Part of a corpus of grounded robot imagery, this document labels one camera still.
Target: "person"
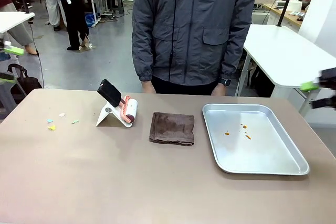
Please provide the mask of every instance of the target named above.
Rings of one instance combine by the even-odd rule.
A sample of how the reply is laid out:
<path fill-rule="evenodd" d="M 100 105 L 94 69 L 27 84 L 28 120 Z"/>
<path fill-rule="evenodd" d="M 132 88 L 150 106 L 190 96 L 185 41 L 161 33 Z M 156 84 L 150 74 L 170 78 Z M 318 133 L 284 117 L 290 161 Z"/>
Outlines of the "person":
<path fill-rule="evenodd" d="M 12 0 L 0 0 L 0 12 L 17 12 Z M 21 46 L 24 46 L 26 52 L 31 55 L 37 55 L 36 49 L 30 44 L 33 43 L 31 36 L 21 23 L 7 31 Z"/>
<path fill-rule="evenodd" d="M 79 50 L 79 46 L 85 46 L 88 42 L 89 28 L 85 21 L 84 0 L 61 0 L 68 25 L 70 47 L 67 50 Z"/>
<path fill-rule="evenodd" d="M 254 0 L 134 0 L 132 54 L 146 93 L 225 95 Z"/>
<path fill-rule="evenodd" d="M 65 18 L 64 10 L 62 7 L 62 3 L 60 0 L 46 0 L 49 22 L 54 27 L 54 31 L 60 31 L 61 28 L 59 26 L 60 23 L 60 12 L 62 13 L 62 18 L 64 21 L 64 25 L 67 26 L 67 21 Z"/>

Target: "tray rim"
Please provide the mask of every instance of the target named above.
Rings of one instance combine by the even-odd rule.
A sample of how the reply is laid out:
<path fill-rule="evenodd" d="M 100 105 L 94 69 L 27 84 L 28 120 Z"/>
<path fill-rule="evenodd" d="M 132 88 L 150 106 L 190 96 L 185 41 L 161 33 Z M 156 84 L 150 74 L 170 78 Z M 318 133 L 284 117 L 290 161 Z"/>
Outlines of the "tray rim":
<path fill-rule="evenodd" d="M 275 117 L 275 119 L 278 121 L 279 125 L 282 127 L 282 129 L 284 130 L 284 132 L 289 136 L 289 139 L 291 140 L 292 144 L 294 145 L 295 149 L 297 150 L 297 152 L 299 153 L 299 155 L 302 157 L 302 159 L 304 160 L 304 162 L 306 163 L 307 165 L 307 170 L 301 174 L 290 174 L 290 173 L 261 173 L 261 172 L 243 172 L 243 171 L 233 171 L 233 170 L 229 170 L 229 169 L 225 169 L 218 161 L 218 158 L 217 158 L 217 155 L 216 155 L 216 152 L 215 152 L 215 147 L 214 147 L 214 144 L 213 144 L 213 141 L 210 137 L 210 132 L 209 132 L 209 127 L 208 127 L 208 124 L 207 124 L 207 120 L 205 118 L 205 108 L 207 106 L 210 106 L 210 105 L 239 105 L 239 106 L 261 106 L 261 107 L 264 107 L 266 108 L 267 110 L 269 110 L 273 116 Z M 292 140 L 292 138 L 290 137 L 290 135 L 287 133 L 286 129 L 283 127 L 283 125 L 280 123 L 280 121 L 278 120 L 278 118 L 276 117 L 276 115 L 274 114 L 273 110 L 271 110 L 269 107 L 265 106 L 265 105 L 262 105 L 262 104 L 245 104 L 245 103 L 208 103 L 206 105 L 204 105 L 202 107 L 202 114 L 203 114 L 203 119 L 205 121 L 205 125 L 206 125 L 206 130 L 208 132 L 208 137 L 209 137 L 209 141 L 211 143 L 211 148 L 212 148 L 212 151 L 213 151 L 213 155 L 214 155 L 214 158 L 215 158 L 215 161 L 218 165 L 218 167 L 220 169 L 222 169 L 223 171 L 227 172 L 227 173 L 231 173 L 231 174 L 255 174 L 255 175 L 284 175 L 284 176 L 306 176 L 310 173 L 310 166 L 309 166 L 309 163 L 307 162 L 307 160 L 305 159 L 305 157 L 303 156 L 303 154 L 300 152 L 300 150 L 298 149 L 298 147 L 296 146 L 296 144 L 294 143 L 294 141 Z"/>

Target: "black pants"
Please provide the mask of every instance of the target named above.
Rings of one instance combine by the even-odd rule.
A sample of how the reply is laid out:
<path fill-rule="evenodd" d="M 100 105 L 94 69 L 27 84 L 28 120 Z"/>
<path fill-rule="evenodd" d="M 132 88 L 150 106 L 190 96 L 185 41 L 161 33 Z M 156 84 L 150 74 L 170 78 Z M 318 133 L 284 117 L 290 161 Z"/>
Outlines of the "black pants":
<path fill-rule="evenodd" d="M 82 40 L 89 36 L 89 28 L 85 21 L 84 0 L 71 0 L 68 4 L 66 0 L 61 0 L 68 24 L 68 34 L 70 46 L 79 48 L 79 36 Z"/>
<path fill-rule="evenodd" d="M 152 84 L 157 94 L 193 94 L 193 95 L 211 95 L 218 81 L 207 85 L 185 86 L 173 84 L 158 77 L 152 76 Z"/>

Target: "gray floor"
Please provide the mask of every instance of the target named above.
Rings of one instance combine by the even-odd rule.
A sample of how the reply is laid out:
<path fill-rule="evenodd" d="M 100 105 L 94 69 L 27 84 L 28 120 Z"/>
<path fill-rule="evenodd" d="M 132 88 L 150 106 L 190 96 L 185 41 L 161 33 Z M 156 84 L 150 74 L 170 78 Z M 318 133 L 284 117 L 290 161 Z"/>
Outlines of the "gray floor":
<path fill-rule="evenodd" d="M 131 55 L 132 11 L 116 22 L 100 23 L 91 28 L 90 39 L 97 48 L 82 53 L 66 50 L 69 42 L 65 30 L 55 33 L 51 26 L 45 25 L 48 14 L 43 3 L 33 3 L 31 11 L 36 14 L 32 28 L 40 52 L 45 88 L 97 90 L 101 80 L 106 78 L 122 92 L 141 92 Z M 36 56 L 24 55 L 19 61 L 30 76 L 41 79 Z M 239 73 L 234 76 L 228 95 L 234 95 L 238 78 Z M 257 96 L 249 88 L 244 88 L 242 95 Z M 336 156 L 336 129 L 314 130 Z"/>

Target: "brown cloth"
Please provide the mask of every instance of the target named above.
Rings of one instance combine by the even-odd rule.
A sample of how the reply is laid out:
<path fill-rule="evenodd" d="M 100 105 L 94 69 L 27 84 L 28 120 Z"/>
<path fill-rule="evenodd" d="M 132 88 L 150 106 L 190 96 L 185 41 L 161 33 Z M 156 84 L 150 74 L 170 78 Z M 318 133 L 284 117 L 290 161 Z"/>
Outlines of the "brown cloth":
<path fill-rule="evenodd" d="M 193 115 L 153 113 L 149 139 L 158 144 L 194 145 Z"/>

